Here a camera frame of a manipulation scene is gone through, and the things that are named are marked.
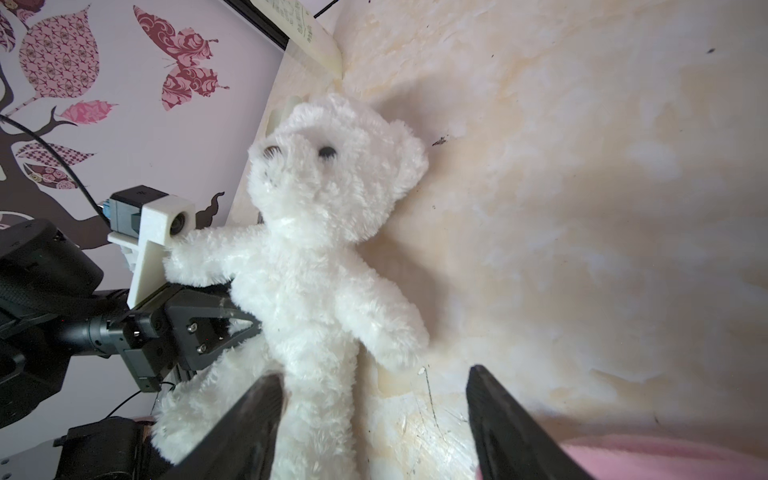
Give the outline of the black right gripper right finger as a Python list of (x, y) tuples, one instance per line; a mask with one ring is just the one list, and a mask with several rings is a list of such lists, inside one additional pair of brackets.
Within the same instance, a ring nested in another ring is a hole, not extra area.
[(592, 480), (486, 367), (470, 368), (466, 399), (484, 479)]

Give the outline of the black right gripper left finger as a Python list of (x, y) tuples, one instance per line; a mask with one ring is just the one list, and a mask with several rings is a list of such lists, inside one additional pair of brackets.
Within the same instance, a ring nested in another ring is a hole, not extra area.
[(256, 381), (166, 480), (267, 479), (284, 406), (283, 378)]

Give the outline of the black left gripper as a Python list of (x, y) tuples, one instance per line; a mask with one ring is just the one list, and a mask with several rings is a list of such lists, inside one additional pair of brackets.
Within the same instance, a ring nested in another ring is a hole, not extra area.
[(172, 371), (200, 372), (260, 333), (261, 323), (233, 303), (228, 285), (169, 284), (122, 318), (122, 360), (142, 392), (157, 392)]

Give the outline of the pink teddy hoodie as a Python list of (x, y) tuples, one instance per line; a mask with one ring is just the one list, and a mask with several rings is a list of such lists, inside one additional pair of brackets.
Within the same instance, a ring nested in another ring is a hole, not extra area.
[(478, 479), (765, 479), (767, 462), (726, 448), (662, 437), (605, 435), (504, 449), (474, 436)]

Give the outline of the white teddy bear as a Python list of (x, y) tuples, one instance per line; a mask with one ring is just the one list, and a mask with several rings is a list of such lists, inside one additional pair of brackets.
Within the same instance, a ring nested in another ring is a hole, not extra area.
[(163, 263), (172, 283), (227, 285), (261, 331), (161, 400), (153, 445), (181, 463), (259, 377), (278, 372), (287, 405), (272, 477), (355, 479), (359, 351), (402, 371), (429, 343), (418, 308), (357, 246), (422, 179), (425, 147), (404, 122), (329, 94), (297, 105), (248, 159), (262, 222), (192, 231)]

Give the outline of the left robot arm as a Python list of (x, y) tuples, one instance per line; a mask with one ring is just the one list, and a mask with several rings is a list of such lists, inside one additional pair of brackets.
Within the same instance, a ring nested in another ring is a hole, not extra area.
[[(1, 230), (1, 428), (57, 394), (74, 356), (119, 356), (137, 394), (173, 391), (165, 380), (172, 371), (194, 375), (260, 332), (225, 286), (166, 283), (129, 307), (127, 290), (95, 291), (102, 278), (48, 220)], [(53, 441), (53, 479), (162, 478), (171, 467), (145, 437), (148, 423), (113, 419), (124, 403)]]

